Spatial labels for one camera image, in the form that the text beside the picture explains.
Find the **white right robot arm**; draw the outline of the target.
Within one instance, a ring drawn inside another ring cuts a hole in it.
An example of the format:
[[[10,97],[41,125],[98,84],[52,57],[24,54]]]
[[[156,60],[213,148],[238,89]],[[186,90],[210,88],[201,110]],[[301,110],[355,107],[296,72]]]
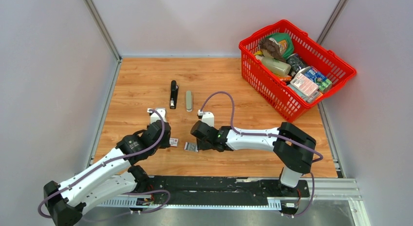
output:
[[[218,152],[256,150],[275,153],[284,163],[277,189],[284,196],[292,195],[300,178],[310,173],[316,154],[316,140],[297,126],[283,122],[267,130],[243,130],[231,126],[219,129],[197,121],[190,131],[199,150]]]

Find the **pink packaged item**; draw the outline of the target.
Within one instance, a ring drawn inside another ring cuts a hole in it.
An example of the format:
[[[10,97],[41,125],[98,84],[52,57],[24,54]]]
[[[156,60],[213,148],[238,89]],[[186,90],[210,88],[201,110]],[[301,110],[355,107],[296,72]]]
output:
[[[320,95],[319,86],[305,75],[298,73],[290,84],[308,98],[317,98]]]

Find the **blue green packaged item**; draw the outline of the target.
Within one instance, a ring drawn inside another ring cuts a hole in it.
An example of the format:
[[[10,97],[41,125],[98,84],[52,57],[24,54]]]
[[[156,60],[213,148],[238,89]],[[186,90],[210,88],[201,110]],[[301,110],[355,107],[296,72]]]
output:
[[[319,91],[323,94],[328,92],[333,86],[331,80],[313,66],[307,67],[303,74],[318,85]]]

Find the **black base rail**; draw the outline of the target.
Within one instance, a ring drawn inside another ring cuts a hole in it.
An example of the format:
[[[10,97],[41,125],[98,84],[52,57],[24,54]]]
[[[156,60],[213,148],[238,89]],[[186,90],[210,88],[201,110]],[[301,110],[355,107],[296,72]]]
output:
[[[282,189],[278,179],[154,176],[137,184],[135,192],[167,190],[154,193],[155,204],[200,206],[265,206],[269,197],[292,199],[310,197],[308,183],[300,180],[296,190]]]

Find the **red plastic basket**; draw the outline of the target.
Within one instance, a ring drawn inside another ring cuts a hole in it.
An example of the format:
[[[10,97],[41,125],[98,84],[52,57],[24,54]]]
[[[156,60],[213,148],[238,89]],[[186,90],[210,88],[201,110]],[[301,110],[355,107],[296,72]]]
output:
[[[258,43],[264,37],[274,33],[287,33],[296,53],[303,60],[314,66],[332,81],[332,88],[322,94],[313,103],[305,102],[286,83],[279,80],[266,69],[254,56]],[[293,122],[298,117],[315,107],[322,100],[333,96],[357,71],[333,51],[326,50],[312,40],[309,35],[286,19],[268,25],[239,43],[241,51],[241,75],[286,121]]]

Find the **green brown snack bag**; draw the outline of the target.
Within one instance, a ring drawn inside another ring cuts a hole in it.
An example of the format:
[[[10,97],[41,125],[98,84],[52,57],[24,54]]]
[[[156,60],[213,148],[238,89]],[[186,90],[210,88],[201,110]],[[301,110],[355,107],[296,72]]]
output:
[[[258,43],[258,48],[264,57],[273,58],[281,62],[294,53],[294,45],[287,33],[274,33],[264,37]]]

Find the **black stapler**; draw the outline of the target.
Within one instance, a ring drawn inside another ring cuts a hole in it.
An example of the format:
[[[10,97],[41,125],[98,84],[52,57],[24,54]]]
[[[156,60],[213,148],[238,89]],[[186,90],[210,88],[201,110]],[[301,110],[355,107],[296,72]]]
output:
[[[178,91],[179,91],[179,86],[177,85],[176,80],[172,80],[171,85],[170,85],[170,104],[169,104],[170,109],[176,109]]]

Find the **pale plastic bottle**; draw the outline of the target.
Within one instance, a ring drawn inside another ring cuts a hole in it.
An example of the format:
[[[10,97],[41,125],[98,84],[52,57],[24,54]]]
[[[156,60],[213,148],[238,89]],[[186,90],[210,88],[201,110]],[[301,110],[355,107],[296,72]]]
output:
[[[285,77],[290,72],[291,66],[287,63],[260,55],[255,56],[255,58],[259,60],[264,67],[277,76]]]

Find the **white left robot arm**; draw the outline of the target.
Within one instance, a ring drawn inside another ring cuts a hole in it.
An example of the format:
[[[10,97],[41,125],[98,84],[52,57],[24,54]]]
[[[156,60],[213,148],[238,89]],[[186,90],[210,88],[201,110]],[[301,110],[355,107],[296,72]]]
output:
[[[149,176],[137,163],[170,146],[171,127],[163,119],[126,135],[102,159],[63,182],[43,187],[38,213],[56,226],[73,226],[86,213],[121,194],[150,196]]]

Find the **white red staple box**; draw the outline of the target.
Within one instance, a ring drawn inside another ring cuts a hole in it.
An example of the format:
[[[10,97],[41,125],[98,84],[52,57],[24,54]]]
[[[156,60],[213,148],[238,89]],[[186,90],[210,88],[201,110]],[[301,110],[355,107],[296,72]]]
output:
[[[178,138],[171,138],[169,140],[169,144],[170,144],[171,147],[178,147],[178,141],[179,141]]]

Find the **grey white stapler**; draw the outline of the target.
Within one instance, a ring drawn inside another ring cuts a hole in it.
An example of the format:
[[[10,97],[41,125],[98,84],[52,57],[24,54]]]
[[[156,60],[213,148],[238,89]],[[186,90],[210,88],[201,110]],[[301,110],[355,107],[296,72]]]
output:
[[[193,111],[193,95],[192,91],[186,91],[186,111]]]

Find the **dark foil packet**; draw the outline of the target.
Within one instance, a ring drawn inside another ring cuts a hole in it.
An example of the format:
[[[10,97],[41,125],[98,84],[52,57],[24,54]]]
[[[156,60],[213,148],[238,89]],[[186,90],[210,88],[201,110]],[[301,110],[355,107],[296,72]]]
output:
[[[286,63],[291,66],[290,72],[297,73],[301,69],[308,67],[309,65],[300,57],[299,54],[293,53],[286,58]]]

